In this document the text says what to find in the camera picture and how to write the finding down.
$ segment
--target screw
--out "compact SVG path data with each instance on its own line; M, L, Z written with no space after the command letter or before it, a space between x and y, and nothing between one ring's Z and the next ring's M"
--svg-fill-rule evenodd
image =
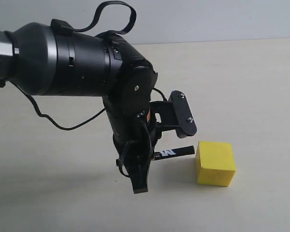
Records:
M187 122L188 123L192 123L193 122L193 118L192 117L187 118Z

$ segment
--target silver cylinder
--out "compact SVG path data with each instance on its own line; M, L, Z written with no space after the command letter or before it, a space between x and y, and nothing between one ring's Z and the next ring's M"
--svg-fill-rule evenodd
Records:
M0 80L8 77L13 59L13 45L3 31L0 31Z

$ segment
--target yellow block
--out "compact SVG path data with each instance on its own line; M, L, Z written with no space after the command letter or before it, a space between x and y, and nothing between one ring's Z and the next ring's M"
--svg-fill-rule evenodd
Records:
M236 171L231 144L199 142L195 160L198 184L230 185Z

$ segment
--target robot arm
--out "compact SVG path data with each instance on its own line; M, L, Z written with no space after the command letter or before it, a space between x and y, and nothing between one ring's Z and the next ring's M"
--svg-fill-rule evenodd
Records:
M110 30L95 37L82 34L97 24L109 4L131 9L128 25L121 31ZM97 8L92 23L84 29L53 19L51 26L30 23L15 32L0 31L0 87L10 81L28 98L102 97L119 153L116 163L120 172L131 179L134 193L140 193L147 191L151 160L161 159L154 147L162 132L176 130L178 137L184 138L193 136L196 126L182 92L172 92L168 101L150 102L158 74L119 36L132 29L135 19L131 6L107 1ZM161 122L157 122L156 113Z

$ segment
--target white table surface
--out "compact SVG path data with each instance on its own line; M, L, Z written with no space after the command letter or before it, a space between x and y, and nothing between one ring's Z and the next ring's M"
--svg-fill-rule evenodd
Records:
M189 156L152 163L149 192L134 195L115 167L106 114L59 131L8 85L0 89L0 232L290 232L290 39L137 49L159 72L158 88L187 95L199 129L182 140L164 133L157 150L231 143L231 186L198 186ZM36 99L65 126L102 108L100 98Z

